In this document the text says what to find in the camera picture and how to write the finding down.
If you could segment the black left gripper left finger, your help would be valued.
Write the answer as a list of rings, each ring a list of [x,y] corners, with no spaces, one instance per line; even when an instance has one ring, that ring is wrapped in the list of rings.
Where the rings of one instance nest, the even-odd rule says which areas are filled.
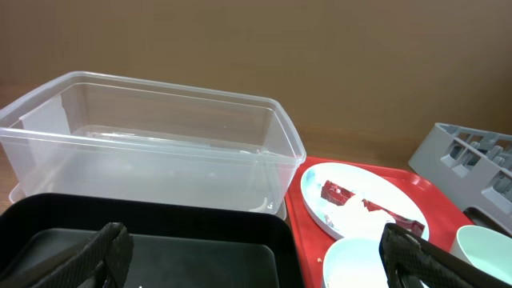
[[[86,240],[28,270],[1,280],[6,288],[123,287],[134,240],[120,222],[110,222]]]

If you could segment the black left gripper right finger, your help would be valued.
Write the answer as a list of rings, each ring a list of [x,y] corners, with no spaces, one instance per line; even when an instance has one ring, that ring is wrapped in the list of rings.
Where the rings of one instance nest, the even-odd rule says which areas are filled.
[[[396,224],[385,225],[379,254],[390,288],[511,288]]]

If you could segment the light blue bowl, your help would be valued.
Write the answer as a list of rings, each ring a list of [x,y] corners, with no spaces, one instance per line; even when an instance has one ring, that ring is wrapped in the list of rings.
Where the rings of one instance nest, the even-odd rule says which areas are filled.
[[[322,288],[387,288],[379,241],[343,238],[330,246],[322,264]]]

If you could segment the white tissue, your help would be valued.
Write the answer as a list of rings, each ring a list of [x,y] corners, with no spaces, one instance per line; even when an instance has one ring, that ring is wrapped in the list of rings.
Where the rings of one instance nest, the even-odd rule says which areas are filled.
[[[342,206],[329,203],[324,212],[327,224],[344,238],[380,238],[384,226],[395,220],[384,210],[369,211],[363,201],[353,196]]]

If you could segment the light blue plate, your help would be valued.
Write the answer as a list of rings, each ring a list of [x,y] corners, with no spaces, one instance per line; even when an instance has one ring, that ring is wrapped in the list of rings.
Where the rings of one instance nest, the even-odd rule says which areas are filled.
[[[341,163],[321,163],[308,168],[301,179],[302,201],[306,211],[314,222],[332,238],[339,240],[343,236],[329,226],[324,212],[328,201],[321,198],[321,188],[327,180],[347,188],[388,210],[401,216],[417,220],[425,226],[421,238],[430,237],[427,220],[418,206],[403,191],[367,170]]]

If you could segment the mint green bowl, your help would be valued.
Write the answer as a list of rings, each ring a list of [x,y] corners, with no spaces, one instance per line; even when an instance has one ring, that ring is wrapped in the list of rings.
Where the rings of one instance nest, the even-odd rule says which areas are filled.
[[[511,238],[481,226],[462,226],[457,230],[450,253],[511,284]]]

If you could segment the red snack wrapper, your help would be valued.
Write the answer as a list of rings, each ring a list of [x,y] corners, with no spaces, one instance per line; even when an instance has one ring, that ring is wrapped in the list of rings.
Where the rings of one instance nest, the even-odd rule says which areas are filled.
[[[353,196],[358,195],[354,192],[348,191],[347,189],[329,180],[325,182],[321,189],[321,198],[327,200],[328,203],[335,204],[337,206],[344,205]],[[412,232],[413,234],[416,234],[417,236],[422,236],[425,226],[421,224],[419,221],[403,217],[400,214],[397,214],[391,210],[388,210],[387,208],[384,208],[378,204],[373,203],[370,200],[367,200],[366,198],[364,198],[363,202],[364,206],[369,211],[384,210],[394,218],[395,224],[397,224],[398,226],[405,230],[408,230],[409,232]]]

